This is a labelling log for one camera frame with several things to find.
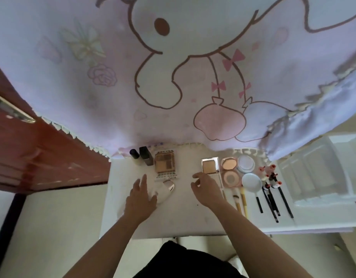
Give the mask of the white plastic drawer organizer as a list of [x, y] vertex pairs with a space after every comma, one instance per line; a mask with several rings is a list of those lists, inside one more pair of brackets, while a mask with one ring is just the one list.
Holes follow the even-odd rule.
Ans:
[[356, 133], [324, 136], [278, 168], [296, 206], [356, 202]]

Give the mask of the person's left forearm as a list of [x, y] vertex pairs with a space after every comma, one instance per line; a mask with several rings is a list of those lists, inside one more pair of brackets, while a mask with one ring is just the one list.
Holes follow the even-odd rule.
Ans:
[[147, 217], [123, 215], [63, 276], [63, 278], [112, 278], [138, 226]]

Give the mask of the person's right hand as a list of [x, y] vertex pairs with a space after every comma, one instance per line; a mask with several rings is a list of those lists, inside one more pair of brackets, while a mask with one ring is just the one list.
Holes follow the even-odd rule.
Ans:
[[216, 181], [214, 181], [214, 187], [211, 190], [205, 191], [199, 189], [198, 191], [193, 191], [193, 193], [196, 199], [212, 212], [228, 206], [228, 202], [223, 198]]

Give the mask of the white round powder jar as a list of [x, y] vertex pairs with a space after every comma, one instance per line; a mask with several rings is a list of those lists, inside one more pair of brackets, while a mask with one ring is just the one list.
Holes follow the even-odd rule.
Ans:
[[255, 169], [255, 161], [248, 155], [240, 155], [237, 158], [237, 170], [241, 173], [252, 173]]

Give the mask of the round white hand mirror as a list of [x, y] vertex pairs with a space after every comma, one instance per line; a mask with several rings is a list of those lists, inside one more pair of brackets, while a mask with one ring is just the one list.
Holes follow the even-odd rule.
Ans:
[[254, 173], [246, 173], [242, 177], [242, 186], [249, 192], [252, 192], [255, 195], [259, 211], [262, 214], [263, 208], [259, 200], [258, 192], [262, 190], [262, 181], [261, 179]]

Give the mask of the person's right forearm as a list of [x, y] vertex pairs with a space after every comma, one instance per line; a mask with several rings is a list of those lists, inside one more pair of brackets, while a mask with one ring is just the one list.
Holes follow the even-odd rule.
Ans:
[[229, 203], [210, 207], [250, 278], [313, 278], [281, 247]]

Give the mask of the beige eyeshadow palette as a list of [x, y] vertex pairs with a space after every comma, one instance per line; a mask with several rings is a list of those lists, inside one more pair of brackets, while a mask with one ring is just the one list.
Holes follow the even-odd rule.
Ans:
[[175, 164], [175, 151], [172, 149], [157, 151], [154, 157], [155, 181], [167, 181], [178, 177]]

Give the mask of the square rose gold powder compact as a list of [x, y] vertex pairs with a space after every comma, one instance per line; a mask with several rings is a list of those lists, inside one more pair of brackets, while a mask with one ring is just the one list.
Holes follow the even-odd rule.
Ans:
[[223, 190], [223, 184], [220, 174], [219, 158], [203, 158], [201, 159], [202, 172], [213, 178], [221, 190]]

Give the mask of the person's left hand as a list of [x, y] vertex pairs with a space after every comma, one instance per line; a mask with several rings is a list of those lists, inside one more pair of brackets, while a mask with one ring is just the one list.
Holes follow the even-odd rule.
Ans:
[[156, 208], [157, 204], [149, 203], [147, 175], [144, 174], [141, 179], [134, 182], [126, 198], [124, 216], [133, 226], [138, 227], [152, 215]]

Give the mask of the round rose gold blush compact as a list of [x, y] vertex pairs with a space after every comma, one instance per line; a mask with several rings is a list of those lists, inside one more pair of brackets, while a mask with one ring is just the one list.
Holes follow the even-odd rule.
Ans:
[[219, 172], [221, 180], [226, 188], [235, 188], [242, 186], [242, 177], [237, 169], [238, 160], [234, 157], [222, 158]]

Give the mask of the person's black clothing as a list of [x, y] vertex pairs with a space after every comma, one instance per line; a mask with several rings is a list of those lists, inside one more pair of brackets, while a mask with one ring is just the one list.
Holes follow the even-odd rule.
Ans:
[[246, 276], [240, 274], [229, 262], [168, 241], [133, 278], [246, 278]]

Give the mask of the dark square cosmetic bottle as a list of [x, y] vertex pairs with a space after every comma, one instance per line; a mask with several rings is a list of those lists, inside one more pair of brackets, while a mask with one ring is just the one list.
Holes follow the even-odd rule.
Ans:
[[139, 148], [139, 155], [147, 166], [153, 166], [154, 160], [147, 146]]

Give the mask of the pink cartoon rabbit blanket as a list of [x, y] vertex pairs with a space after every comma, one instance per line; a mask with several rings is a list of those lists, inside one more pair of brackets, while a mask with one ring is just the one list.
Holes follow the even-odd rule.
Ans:
[[356, 0], [0, 0], [0, 68], [112, 158], [157, 143], [281, 158], [356, 112]]

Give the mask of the white oval cosmetic case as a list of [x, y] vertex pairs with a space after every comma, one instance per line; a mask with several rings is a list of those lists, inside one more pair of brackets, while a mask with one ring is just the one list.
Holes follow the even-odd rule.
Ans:
[[157, 205], [160, 205], [171, 196], [174, 189], [175, 183], [170, 179], [156, 182], [149, 193], [149, 197], [151, 198], [155, 195], [157, 197]]

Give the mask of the red-brown wooden door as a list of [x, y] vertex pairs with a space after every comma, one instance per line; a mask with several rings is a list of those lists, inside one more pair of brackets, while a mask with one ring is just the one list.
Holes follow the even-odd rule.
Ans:
[[0, 96], [34, 123], [0, 110], [0, 191], [39, 191], [106, 184], [111, 163], [36, 116], [0, 69]]

